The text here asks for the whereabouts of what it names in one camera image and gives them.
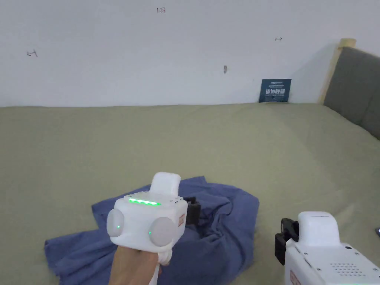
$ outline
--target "red label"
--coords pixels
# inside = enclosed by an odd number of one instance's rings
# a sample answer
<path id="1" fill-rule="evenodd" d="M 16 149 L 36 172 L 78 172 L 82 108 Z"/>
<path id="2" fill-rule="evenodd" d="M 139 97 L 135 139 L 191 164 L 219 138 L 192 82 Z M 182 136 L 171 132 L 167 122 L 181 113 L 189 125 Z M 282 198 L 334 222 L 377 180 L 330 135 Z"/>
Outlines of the red label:
<path id="1" fill-rule="evenodd" d="M 181 226 L 185 222 L 185 214 L 179 217 L 178 226 Z"/>
<path id="2" fill-rule="evenodd" d="M 301 283 L 298 281 L 297 276 L 293 273 L 293 271 L 290 271 L 290 281 L 293 285 L 301 285 Z"/>

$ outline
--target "white plastic casing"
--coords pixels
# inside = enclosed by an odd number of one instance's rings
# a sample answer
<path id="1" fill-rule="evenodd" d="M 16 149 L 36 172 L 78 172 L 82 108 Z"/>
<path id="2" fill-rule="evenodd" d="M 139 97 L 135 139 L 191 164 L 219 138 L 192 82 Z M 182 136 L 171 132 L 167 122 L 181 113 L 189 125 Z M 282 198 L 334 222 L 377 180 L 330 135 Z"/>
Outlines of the white plastic casing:
<path id="1" fill-rule="evenodd" d="M 186 224 L 188 204 L 178 196 L 180 181 L 177 174 L 160 172 L 154 176 L 148 192 L 118 199 L 107 218 L 111 241 L 148 252 L 171 250 Z"/>
<path id="2" fill-rule="evenodd" d="M 380 284 L 380 268 L 349 244 L 326 212 L 298 215 L 299 241 L 286 243 L 285 285 Z"/>

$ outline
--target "pencil mark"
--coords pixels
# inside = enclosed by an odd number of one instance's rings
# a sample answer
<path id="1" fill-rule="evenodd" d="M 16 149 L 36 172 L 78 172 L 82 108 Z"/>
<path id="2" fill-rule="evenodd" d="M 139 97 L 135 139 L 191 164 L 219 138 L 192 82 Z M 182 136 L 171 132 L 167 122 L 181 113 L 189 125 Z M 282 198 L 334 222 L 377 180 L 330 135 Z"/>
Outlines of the pencil mark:
<path id="1" fill-rule="evenodd" d="M 38 57 L 38 55 L 37 55 L 37 53 L 36 53 L 35 50 L 33 50 L 33 52 L 26 52 L 26 54 L 27 54 L 28 56 L 32 56 L 32 54 L 35 54 L 36 57 Z"/>

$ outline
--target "hand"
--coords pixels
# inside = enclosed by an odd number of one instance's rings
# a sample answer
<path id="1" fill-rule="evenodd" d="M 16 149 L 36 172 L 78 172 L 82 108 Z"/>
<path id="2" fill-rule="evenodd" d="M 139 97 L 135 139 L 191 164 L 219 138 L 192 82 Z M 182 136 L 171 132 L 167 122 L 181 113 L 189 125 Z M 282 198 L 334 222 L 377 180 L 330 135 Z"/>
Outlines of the hand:
<path id="1" fill-rule="evenodd" d="M 157 253 L 118 246 L 108 284 L 148 285 L 153 277 L 157 263 Z"/>

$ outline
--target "green led light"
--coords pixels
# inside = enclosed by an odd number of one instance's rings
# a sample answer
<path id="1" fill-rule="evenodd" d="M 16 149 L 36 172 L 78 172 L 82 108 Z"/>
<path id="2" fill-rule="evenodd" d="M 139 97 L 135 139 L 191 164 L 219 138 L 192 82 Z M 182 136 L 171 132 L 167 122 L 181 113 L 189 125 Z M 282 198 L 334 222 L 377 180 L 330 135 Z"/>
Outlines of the green led light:
<path id="1" fill-rule="evenodd" d="M 129 198 L 129 202 L 130 203 L 145 204 L 145 205 L 149 205 L 149 206 L 158 206 L 158 205 L 161 205 L 160 203 L 157 203 L 157 202 L 140 200 L 140 199 L 135 199 L 135 198 Z"/>

